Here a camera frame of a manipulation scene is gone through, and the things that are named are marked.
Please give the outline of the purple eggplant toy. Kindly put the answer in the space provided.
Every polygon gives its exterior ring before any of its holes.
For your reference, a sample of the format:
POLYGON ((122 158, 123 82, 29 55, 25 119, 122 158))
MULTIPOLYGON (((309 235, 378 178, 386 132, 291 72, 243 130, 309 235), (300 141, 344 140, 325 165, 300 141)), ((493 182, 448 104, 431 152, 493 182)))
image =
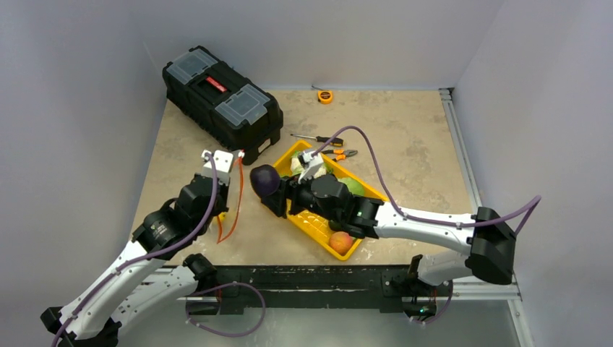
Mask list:
POLYGON ((249 174, 249 180, 254 193, 260 199, 275 196, 279 192, 280 175, 269 164, 253 168, 249 174))

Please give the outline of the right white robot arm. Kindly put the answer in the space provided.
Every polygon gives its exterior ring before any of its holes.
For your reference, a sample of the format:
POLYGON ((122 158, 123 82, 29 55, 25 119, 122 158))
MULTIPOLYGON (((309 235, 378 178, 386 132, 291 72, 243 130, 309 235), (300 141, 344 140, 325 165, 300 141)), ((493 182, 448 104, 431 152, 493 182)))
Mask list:
POLYGON ((350 193, 332 174, 299 181, 272 173, 252 175, 250 181, 278 217, 308 211, 330 221, 334 231, 357 239, 410 239, 447 248, 436 257, 412 260, 406 285, 415 294, 468 275, 497 285, 513 279, 516 235, 490 208, 480 207, 475 215, 396 210, 390 202, 350 193))

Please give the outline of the clear zip top bag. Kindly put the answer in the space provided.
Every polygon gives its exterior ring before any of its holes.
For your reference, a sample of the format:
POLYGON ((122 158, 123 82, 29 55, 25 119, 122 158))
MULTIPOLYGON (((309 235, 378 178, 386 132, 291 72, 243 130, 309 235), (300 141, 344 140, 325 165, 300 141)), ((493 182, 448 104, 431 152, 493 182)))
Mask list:
POLYGON ((217 244, 228 240, 236 230, 239 222, 242 199, 244 196, 244 150, 233 151, 231 172, 229 174, 228 198, 226 206, 228 211, 217 217, 217 244))

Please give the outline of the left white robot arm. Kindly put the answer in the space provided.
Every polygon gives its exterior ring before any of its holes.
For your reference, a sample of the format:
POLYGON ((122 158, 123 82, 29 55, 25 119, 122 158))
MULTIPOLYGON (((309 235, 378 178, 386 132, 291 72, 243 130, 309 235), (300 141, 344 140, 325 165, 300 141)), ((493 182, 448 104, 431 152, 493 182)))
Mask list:
POLYGON ((230 175, 195 174, 179 196, 150 213, 120 255, 74 301, 40 316, 53 346, 116 346, 121 331, 142 312, 129 296, 147 276, 203 235, 227 211, 230 175))

